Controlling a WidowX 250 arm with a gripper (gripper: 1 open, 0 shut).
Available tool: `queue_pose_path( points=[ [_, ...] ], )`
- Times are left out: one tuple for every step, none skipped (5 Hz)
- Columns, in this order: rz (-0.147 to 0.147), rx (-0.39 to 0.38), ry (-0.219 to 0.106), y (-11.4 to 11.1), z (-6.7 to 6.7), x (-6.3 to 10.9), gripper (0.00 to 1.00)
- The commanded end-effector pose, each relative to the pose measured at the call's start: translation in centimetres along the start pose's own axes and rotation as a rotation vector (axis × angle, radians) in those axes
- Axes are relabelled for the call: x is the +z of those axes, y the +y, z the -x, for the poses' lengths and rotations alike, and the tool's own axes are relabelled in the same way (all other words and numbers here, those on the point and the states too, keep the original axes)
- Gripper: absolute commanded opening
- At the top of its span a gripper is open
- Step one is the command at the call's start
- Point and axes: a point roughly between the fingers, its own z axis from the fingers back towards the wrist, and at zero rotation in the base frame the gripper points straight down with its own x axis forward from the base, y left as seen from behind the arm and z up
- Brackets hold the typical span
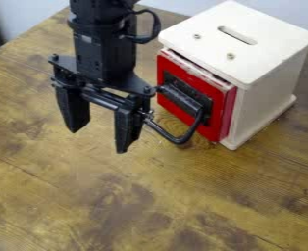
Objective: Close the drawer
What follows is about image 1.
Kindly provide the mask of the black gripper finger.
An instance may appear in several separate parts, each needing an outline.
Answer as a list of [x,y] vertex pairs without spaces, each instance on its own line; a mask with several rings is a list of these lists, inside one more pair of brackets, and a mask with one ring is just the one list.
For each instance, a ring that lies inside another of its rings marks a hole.
[[55,88],[56,100],[67,129],[76,133],[91,121],[91,103],[76,89]]
[[131,144],[140,138],[144,122],[139,113],[123,108],[116,110],[114,118],[116,153],[123,154]]

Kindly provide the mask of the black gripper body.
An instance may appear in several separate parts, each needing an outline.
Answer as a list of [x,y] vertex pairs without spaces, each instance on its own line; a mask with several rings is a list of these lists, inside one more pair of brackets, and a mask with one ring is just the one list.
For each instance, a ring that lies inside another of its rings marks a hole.
[[87,88],[96,93],[103,88],[130,93],[138,99],[136,109],[150,109],[153,88],[136,76],[136,47],[155,39],[132,33],[96,34],[94,37],[74,33],[75,57],[53,54],[53,87],[76,89],[82,96]]

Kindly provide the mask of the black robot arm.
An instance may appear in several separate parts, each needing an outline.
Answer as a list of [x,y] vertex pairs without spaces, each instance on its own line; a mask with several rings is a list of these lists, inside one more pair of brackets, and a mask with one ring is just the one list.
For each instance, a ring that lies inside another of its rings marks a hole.
[[52,86],[67,128],[76,132],[91,121],[91,104],[114,111],[115,147],[124,153],[140,138],[151,111],[154,88],[136,76],[138,46],[161,32],[154,18],[148,35],[138,34],[140,0],[69,0],[68,27],[75,55],[52,55]]

